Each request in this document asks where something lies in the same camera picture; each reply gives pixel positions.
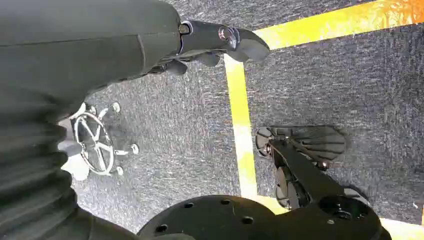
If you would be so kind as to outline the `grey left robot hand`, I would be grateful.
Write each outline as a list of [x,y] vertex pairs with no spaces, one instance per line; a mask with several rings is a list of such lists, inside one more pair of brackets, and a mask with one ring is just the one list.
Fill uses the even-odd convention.
[[160,0],[3,0],[0,117],[55,121],[90,92],[150,73],[213,66],[220,54],[262,61],[268,45],[243,28],[181,20]]

